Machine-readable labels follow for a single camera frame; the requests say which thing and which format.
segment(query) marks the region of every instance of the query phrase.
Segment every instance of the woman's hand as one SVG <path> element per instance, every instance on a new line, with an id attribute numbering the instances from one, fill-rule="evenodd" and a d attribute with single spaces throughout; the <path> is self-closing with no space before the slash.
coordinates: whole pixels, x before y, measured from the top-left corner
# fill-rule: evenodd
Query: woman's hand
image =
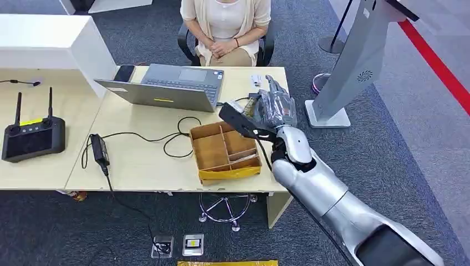
<path id="1" fill-rule="evenodd" d="M 238 48 L 237 42 L 232 39 L 229 42 L 215 42 L 210 47 L 210 50 L 215 57 L 220 58 L 235 50 L 236 48 Z"/>

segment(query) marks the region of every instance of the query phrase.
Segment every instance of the power cord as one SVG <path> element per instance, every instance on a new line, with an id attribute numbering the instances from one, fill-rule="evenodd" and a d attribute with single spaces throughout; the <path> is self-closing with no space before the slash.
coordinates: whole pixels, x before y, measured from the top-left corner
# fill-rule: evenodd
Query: power cord
<path id="1" fill-rule="evenodd" d="M 36 87 L 38 86 L 39 84 L 41 84 L 41 82 L 39 81 L 35 81 L 35 82 L 25 82 L 25 81 L 19 81 L 17 79 L 8 79 L 8 80 L 0 80 L 0 83 L 3 83 L 3 82 L 10 82 L 10 83 L 23 83 L 23 84 L 32 84 L 33 87 Z"/>
<path id="2" fill-rule="evenodd" d="M 175 139 L 176 137 L 178 136 L 185 136 L 185 137 L 189 137 L 189 133 L 184 133 L 181 131 L 180 129 L 180 125 L 181 125 L 181 122 L 186 120 L 186 119 L 195 119 L 199 122 L 199 125 L 202 125 L 201 121 L 196 118 L 196 117 L 193 117 L 193 116 L 187 116 L 187 117 L 183 117 L 182 119 L 180 119 L 178 121 L 178 124 L 177 124 L 177 128 L 178 128 L 178 132 L 175 132 L 175 133 L 171 133 L 169 135 L 166 135 L 160 139 L 157 139 L 157 140 L 149 140 L 143 136 L 141 136 L 140 134 L 137 134 L 135 132 L 118 132 L 118 133 L 114 133 L 114 134 L 110 134 L 110 135 L 106 135 L 104 137 L 100 137 L 98 134 L 90 134 L 88 136 L 88 139 L 86 141 L 86 146 L 85 146 L 85 149 L 81 155 L 81 167 L 83 169 L 85 169 L 88 165 L 88 147 L 91 146 L 91 148 L 93 149 L 93 155 L 95 157 L 95 161 L 96 163 L 98 163 L 98 165 L 101 167 L 101 170 L 104 174 L 104 176 L 106 177 L 106 180 L 108 182 L 108 186 L 109 186 L 109 190 L 111 192 L 111 196 L 113 197 L 113 199 L 118 203 L 120 204 L 121 206 L 123 207 L 126 207 L 127 209 L 130 209 L 134 212 L 137 212 L 139 213 L 140 215 L 142 215 L 143 217 L 147 218 L 149 220 L 149 222 L 147 223 L 147 229 L 149 230 L 149 235 L 150 235 L 150 239 L 152 241 L 152 244 L 154 245 L 156 251 L 157 251 L 157 254 L 159 256 L 159 260 L 160 260 L 160 252 L 161 253 L 165 253 L 165 254 L 168 254 L 170 253 L 170 249 L 171 247 L 169 245 L 164 245 L 164 244 L 157 244 L 155 241 L 154 241 L 154 234 L 152 232 L 152 229 L 150 228 L 150 223 L 152 222 L 152 218 L 146 214 L 144 211 L 136 208 L 136 207 L 133 207 L 131 205 L 128 205 L 127 203 L 121 201 L 119 198 L 116 197 L 115 193 L 114 193 L 114 190 L 113 190 L 113 186 L 111 185 L 111 180 L 109 178 L 109 171 L 108 171 L 108 166 L 110 165 L 110 162 L 109 162 L 109 158 L 108 158 L 108 152 L 107 152 L 107 149 L 106 149 L 106 145 L 105 145 L 105 142 L 104 142 L 104 138 L 106 137 L 111 137 L 111 136 L 116 136 L 116 135 L 124 135 L 124 134 L 130 134 L 130 135 L 136 135 L 138 137 L 140 137 L 141 139 L 147 141 L 147 142 L 156 142 L 156 141 L 161 141 L 161 140 L 164 140 L 166 138 L 169 138 L 169 140 L 166 141 L 166 143 L 164 144 L 164 147 L 163 147 L 163 150 L 164 150 L 164 153 L 170 157 L 175 157 L 175 158 L 183 158 L 183 157 L 186 157 L 186 156 L 189 156 L 191 155 L 192 153 L 192 150 L 191 152 L 189 152 L 188 154 L 186 155 L 183 155 L 183 156 L 180 156 L 180 155 L 170 155 L 168 154 L 168 152 L 166 152 L 166 145 L 172 141 L 173 139 Z M 98 254 L 103 250 L 103 248 L 101 250 L 99 250 L 93 257 L 92 257 L 92 260 L 90 261 L 90 263 L 88 265 L 91 265 L 91 263 L 94 261 L 94 259 L 96 259 L 96 257 L 98 256 Z"/>
<path id="3" fill-rule="evenodd" d="M 268 167 L 269 167 L 269 170 L 272 172 L 273 169 L 272 169 L 272 166 L 271 164 L 269 163 L 269 158 L 268 158 L 268 155 L 266 154 L 266 151 L 264 150 L 264 147 L 263 145 L 261 145 L 261 140 L 258 138 L 258 136 L 255 135 L 255 139 L 256 141 L 258 142 L 259 144 L 259 147 L 261 148 L 261 151 L 263 152 L 263 156 L 264 156 L 264 159 L 266 160 L 266 163 L 268 164 Z M 346 264 L 349 265 L 349 266 L 353 266 L 353 263 L 351 262 L 351 260 L 348 258 L 348 256 L 346 255 L 346 253 L 341 249 L 341 247 L 338 245 L 338 243 L 335 241 L 335 239 L 333 238 L 333 236 L 326 230 L 326 228 L 320 223 L 320 221 L 315 217 L 313 216 L 312 213 L 310 213 L 310 211 L 306 208 L 306 206 L 290 191 L 288 190 L 289 193 L 297 200 L 297 202 L 304 208 L 304 210 L 306 211 L 306 213 L 308 213 L 310 215 L 310 217 L 313 219 L 313 221 L 316 223 L 316 225 L 318 227 L 320 227 L 321 231 L 330 239 L 330 241 L 333 243 L 333 245 L 335 246 L 335 248 L 339 251 L 339 253 L 341 254 L 341 256 L 344 258 L 344 260 L 346 261 Z"/>
<path id="4" fill-rule="evenodd" d="M 181 118 L 179 121 L 178 121 L 178 124 L 177 124 L 177 128 L 178 128 L 178 132 L 175 132 L 175 133 L 171 133 L 171 134 L 168 134 L 160 139 L 156 139 L 156 140 L 149 140 L 145 137 L 143 137 L 142 135 L 138 134 L 138 133 L 135 133 L 135 132 L 117 132 L 117 133 L 113 133 L 113 134 L 109 134 L 109 135 L 106 135 L 106 136 L 103 136 L 101 137 L 102 139 L 105 139 L 107 137 L 112 137 L 112 136 L 117 136 L 117 135 L 135 135 L 135 136 L 138 136 L 140 137 L 141 139 L 147 141 L 147 142 L 158 142 L 158 141 L 162 141 L 164 139 L 167 139 L 169 137 L 171 137 L 169 140 L 167 140 L 165 142 L 165 144 L 163 145 L 163 152 L 169 156 L 169 157 L 173 157 L 173 158 L 184 158 L 184 157 L 187 157 L 189 155 L 192 154 L 192 150 L 185 154 L 185 155 L 172 155 L 172 154 L 169 154 L 167 151 L 166 151 L 166 146 L 172 141 L 174 140 L 176 137 L 179 137 L 179 136 L 185 136 L 185 137 L 189 137 L 189 133 L 184 133 L 181 131 L 180 129 L 180 125 L 181 125 L 181 122 L 183 122 L 184 120 L 186 119 L 195 119 L 197 120 L 197 122 L 199 123 L 199 125 L 202 125 L 201 121 L 196 118 L 196 117 L 193 117 L 193 116 L 186 116 L 186 117 L 183 117 Z M 88 140 L 86 141 L 86 146 L 85 146 L 85 149 L 83 149 L 83 152 L 81 153 L 81 167 L 82 169 L 85 169 L 88 165 L 88 147 L 90 147 L 91 144 L 89 144 L 89 140 L 90 140 L 90 136 L 88 137 Z"/>

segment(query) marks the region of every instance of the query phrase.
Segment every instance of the wooden box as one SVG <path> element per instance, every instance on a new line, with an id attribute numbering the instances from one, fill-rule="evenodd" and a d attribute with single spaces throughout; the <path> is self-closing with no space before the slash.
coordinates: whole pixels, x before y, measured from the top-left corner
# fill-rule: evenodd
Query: wooden box
<path id="1" fill-rule="evenodd" d="M 190 130 L 191 144 L 203 185 L 257 175 L 261 161 L 256 143 L 225 122 Z"/>

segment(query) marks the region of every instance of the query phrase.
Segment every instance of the woman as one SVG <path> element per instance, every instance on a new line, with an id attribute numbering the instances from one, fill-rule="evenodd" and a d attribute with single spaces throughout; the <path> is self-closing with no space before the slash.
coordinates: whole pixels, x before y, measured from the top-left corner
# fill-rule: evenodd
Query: woman
<path id="1" fill-rule="evenodd" d="M 256 66 L 258 39 L 271 20 L 271 0 L 182 0 L 180 11 L 199 40 L 201 65 Z"/>

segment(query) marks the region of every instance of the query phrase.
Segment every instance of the stanchion base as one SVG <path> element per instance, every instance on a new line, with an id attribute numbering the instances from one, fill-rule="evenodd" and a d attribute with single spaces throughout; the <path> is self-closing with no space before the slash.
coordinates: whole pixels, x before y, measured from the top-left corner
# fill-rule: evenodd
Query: stanchion base
<path id="1" fill-rule="evenodd" d="M 323 37 L 318 40 L 318 46 L 325 52 L 330 54 L 340 54 L 344 49 L 344 43 L 340 39 L 336 39 L 333 46 L 331 43 L 333 41 L 333 36 Z"/>
<path id="2" fill-rule="evenodd" d="M 312 106 L 313 100 L 305 101 L 305 108 L 310 121 L 310 126 L 315 128 L 341 128 L 350 127 L 351 122 L 344 108 L 341 108 L 334 116 L 328 120 L 318 121 L 315 117 L 315 112 Z"/>

